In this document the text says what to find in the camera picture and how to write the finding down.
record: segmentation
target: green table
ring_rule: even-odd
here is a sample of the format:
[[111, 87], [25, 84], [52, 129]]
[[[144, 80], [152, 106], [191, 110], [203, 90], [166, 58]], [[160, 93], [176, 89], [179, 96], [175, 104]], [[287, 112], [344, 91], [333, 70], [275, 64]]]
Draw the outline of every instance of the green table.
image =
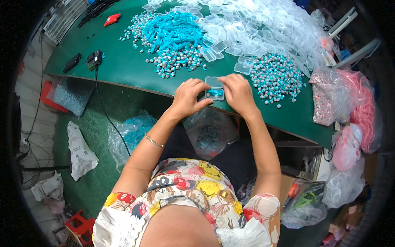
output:
[[[145, 63], [145, 59], [151, 59], [153, 55], [139, 52], [143, 47], [140, 41], [138, 42], [139, 49], [135, 50], [132, 46], [132, 39], [126, 41], [117, 40], [119, 37], [123, 37], [123, 30], [131, 25], [130, 20], [132, 17], [144, 10], [141, 8], [144, 4], [146, 4], [144, 0], [119, 1], [102, 15], [91, 19], [81, 28], [78, 28], [78, 23], [85, 16], [85, 13], [83, 13], [53, 51], [45, 67], [44, 74], [94, 80], [94, 71], [89, 71], [87, 65], [83, 64], [82, 61], [85, 61], [89, 53], [98, 49], [105, 53], [105, 58], [98, 69], [99, 81], [169, 97], [172, 97], [176, 88], [189, 78], [199, 78], [204, 81], [206, 76], [222, 76], [234, 73], [233, 67], [238, 57], [224, 52], [224, 59], [207, 63], [207, 71], [203, 70], [202, 67], [192, 72], [181, 69], [176, 72], [175, 77], [161, 79], [154, 72], [156, 67], [151, 63]], [[163, 2], [158, 12], [164, 13], [165, 10], [169, 10], [175, 5], [180, 4], [176, 1]], [[207, 6], [204, 6], [201, 12], [205, 16], [210, 14]], [[104, 28], [103, 25], [107, 17], [117, 13], [122, 13], [118, 22]], [[83, 56], [81, 62], [67, 74], [63, 74], [64, 65], [77, 53], [81, 53]], [[332, 127], [313, 123], [312, 89], [307, 77], [303, 79], [303, 82], [307, 84], [307, 87], [302, 89], [297, 101], [291, 103], [291, 100], [286, 98], [281, 102], [281, 109], [277, 109], [277, 104], [265, 105], [261, 102], [257, 91], [253, 89], [256, 105], [261, 110], [263, 119], [269, 126], [322, 147], [330, 148]], [[227, 104], [226, 100], [215, 101], [212, 106], [235, 114], [235, 111]]]

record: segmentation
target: small plastic case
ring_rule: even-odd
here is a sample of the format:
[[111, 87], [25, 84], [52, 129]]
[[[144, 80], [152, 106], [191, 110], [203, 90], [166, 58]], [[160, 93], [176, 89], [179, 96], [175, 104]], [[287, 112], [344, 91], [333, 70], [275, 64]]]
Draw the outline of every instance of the small plastic case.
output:
[[206, 90], [205, 91], [205, 98], [206, 99], [212, 99], [212, 100], [224, 100], [225, 94], [224, 94], [224, 86], [222, 82], [218, 81], [219, 77], [216, 76], [206, 76], [206, 83], [211, 86], [211, 89], [222, 91], [222, 95], [213, 95], [208, 93]]

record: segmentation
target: pile of plastic boxes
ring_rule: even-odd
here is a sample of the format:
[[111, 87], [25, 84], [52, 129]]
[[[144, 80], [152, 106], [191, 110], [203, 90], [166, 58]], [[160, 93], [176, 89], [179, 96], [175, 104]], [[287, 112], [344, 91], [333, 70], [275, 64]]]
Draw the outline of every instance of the pile of plastic boxes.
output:
[[[149, 0], [158, 4], [162, 0]], [[190, 12], [206, 32], [201, 53], [208, 62], [235, 56], [263, 56], [266, 52], [297, 57], [310, 71], [326, 64], [333, 42], [312, 17], [292, 0], [178, 0], [170, 11]], [[203, 16], [198, 4], [209, 6]]]

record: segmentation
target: bag of blue earplugs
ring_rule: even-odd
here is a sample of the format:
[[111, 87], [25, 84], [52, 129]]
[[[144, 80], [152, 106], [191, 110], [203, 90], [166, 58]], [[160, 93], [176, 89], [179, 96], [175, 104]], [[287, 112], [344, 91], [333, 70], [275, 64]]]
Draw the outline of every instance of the bag of blue earplugs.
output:
[[184, 122], [195, 153], [210, 160], [239, 139], [239, 132], [226, 113], [205, 107]]
[[[114, 122], [114, 125], [124, 138], [131, 154], [144, 137], [144, 133], [148, 132], [156, 122], [157, 120], [148, 112], [140, 110], [137, 116], [131, 117], [123, 123]], [[108, 148], [115, 160], [117, 171], [119, 171], [119, 167], [128, 161], [129, 154], [122, 138], [111, 124], [108, 124], [107, 133]]]
[[46, 98], [63, 106], [80, 118], [95, 87], [94, 81], [82, 81], [77, 78], [66, 77], [57, 82], [52, 82]]

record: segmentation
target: woman's arm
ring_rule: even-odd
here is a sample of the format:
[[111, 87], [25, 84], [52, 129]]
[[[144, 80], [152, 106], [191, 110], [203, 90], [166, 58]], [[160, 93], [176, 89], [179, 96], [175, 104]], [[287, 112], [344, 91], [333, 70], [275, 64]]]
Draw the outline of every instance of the woman's arm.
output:
[[260, 110], [255, 105], [250, 84], [242, 75], [221, 77], [228, 104], [246, 121], [258, 175], [251, 196], [270, 193], [280, 196], [281, 169], [273, 140], [267, 131]]
[[[183, 82], [175, 91], [172, 105], [147, 133], [147, 136], [158, 144], [165, 144], [175, 125], [181, 119], [213, 103], [211, 99], [197, 102], [196, 97], [205, 89], [210, 89], [210, 86], [199, 79], [189, 79]], [[126, 162], [121, 176], [111, 192], [126, 192], [136, 197], [146, 192], [152, 170], [158, 163], [162, 151], [163, 148], [144, 137]]]

